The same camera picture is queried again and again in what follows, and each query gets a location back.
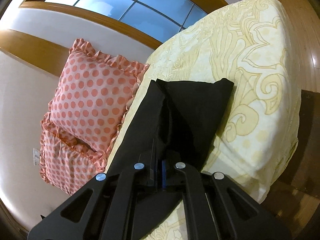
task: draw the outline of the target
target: folded black garment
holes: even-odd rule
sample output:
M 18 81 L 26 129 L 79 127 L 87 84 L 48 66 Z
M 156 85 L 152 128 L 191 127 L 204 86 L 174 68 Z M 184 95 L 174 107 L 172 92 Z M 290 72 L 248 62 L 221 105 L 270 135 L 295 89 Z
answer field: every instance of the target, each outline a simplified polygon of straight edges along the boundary
M 141 154 L 156 152 L 158 161 L 170 152 L 199 171 L 225 112 L 233 82 L 151 81 L 129 125 L 107 175 L 120 174 Z M 180 193 L 158 192 L 139 197 L 133 239 L 141 239 L 161 223 L 181 200 Z

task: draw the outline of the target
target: pink pillow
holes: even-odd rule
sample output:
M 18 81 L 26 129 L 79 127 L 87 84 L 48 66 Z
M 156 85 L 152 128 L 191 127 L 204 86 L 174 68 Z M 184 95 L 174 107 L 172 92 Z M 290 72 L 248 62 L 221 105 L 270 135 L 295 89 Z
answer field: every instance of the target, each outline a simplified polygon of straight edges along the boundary
M 41 121 L 40 175 L 42 179 L 72 195 L 97 173 L 104 172 L 103 154 L 50 122 L 50 112 Z
M 53 98 L 52 123 L 107 158 L 148 67 L 77 39 Z

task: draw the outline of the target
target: wall socket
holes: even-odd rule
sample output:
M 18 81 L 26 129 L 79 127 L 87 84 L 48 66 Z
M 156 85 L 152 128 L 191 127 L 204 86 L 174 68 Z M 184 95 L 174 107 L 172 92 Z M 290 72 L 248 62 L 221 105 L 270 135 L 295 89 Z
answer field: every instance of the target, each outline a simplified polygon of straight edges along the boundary
M 35 148 L 33 148 L 33 164 L 34 166 L 37 166 L 40 164 L 40 151 Z

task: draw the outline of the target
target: silver screw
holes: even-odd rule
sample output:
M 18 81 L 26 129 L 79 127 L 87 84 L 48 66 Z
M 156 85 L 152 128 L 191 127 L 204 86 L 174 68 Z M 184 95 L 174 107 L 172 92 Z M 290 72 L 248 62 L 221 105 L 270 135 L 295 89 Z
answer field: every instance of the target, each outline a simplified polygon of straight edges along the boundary
M 186 167 L 185 163 L 182 163 L 182 162 L 176 163 L 176 168 L 177 169 L 184 169 L 185 167 Z
M 213 174 L 213 176 L 214 176 L 215 179 L 223 179 L 224 178 L 224 174 L 222 172 L 220 172 L 220 171 L 215 172 Z
M 136 170 L 142 170 L 142 169 L 144 168 L 144 164 L 143 164 L 143 163 L 136 163 L 136 164 L 134 165 L 134 168 L 135 168 Z
M 105 180 L 106 179 L 106 174 L 104 174 L 104 173 L 98 173 L 97 175 L 96 175 L 96 180 L 97 181 L 103 181 L 103 180 Z

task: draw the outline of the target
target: yellow patterned blanket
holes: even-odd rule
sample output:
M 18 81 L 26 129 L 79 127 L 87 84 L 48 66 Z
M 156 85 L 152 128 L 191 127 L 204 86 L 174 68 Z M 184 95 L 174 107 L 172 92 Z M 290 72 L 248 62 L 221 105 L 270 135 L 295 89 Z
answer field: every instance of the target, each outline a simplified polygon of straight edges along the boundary
M 261 203 L 298 139 L 301 89 L 291 23 L 277 0 L 243 0 L 218 9 L 161 45 L 128 112 L 108 167 L 150 80 L 235 83 L 204 171 L 231 176 Z M 180 203 L 147 240 L 185 240 Z

